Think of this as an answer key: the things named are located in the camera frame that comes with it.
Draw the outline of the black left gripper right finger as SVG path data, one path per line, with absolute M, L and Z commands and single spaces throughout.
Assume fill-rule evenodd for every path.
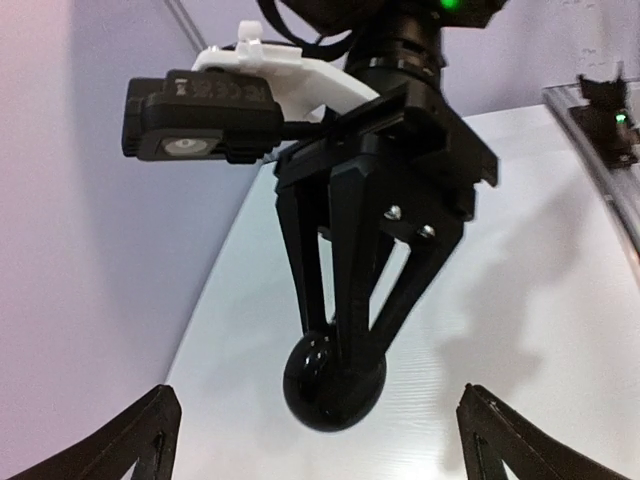
M 485 387 L 467 384 L 456 408 L 466 477 L 623 480 L 547 435 Z

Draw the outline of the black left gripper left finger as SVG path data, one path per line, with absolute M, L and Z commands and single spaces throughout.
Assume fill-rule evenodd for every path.
M 170 479 L 181 405 L 159 384 L 85 439 L 15 474 L 15 479 Z

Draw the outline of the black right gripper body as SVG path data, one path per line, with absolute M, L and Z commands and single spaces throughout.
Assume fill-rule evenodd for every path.
M 429 240 L 476 215 L 476 188 L 498 183 L 491 148 L 429 87 L 394 88 L 318 123 L 289 121 L 275 168 L 286 240 L 332 239 L 368 224 L 394 240 Z

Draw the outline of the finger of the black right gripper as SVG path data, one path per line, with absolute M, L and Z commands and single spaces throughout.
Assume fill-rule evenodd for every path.
M 276 189 L 276 211 L 293 275 L 304 334 L 335 335 L 324 302 L 318 238 L 330 226 L 326 185 L 302 180 Z
M 463 217 L 438 189 L 379 167 L 336 170 L 329 199 L 338 358 L 369 373 L 455 251 Z

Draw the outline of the black earbud charging case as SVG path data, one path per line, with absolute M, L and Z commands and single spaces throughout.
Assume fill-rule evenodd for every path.
M 386 383 L 387 362 L 373 368 L 340 365 L 337 341 L 326 332 L 305 333 L 286 362 L 282 388 L 286 405 L 304 426 L 322 433 L 347 430 L 376 406 Z

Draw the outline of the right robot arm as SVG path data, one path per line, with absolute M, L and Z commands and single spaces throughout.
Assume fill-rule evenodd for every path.
M 292 1 L 319 60 L 375 92 L 279 157 L 277 213 L 303 338 L 289 384 L 379 379 L 407 316 L 460 243 L 498 160 L 441 91 L 446 27 L 482 29 L 498 1 Z

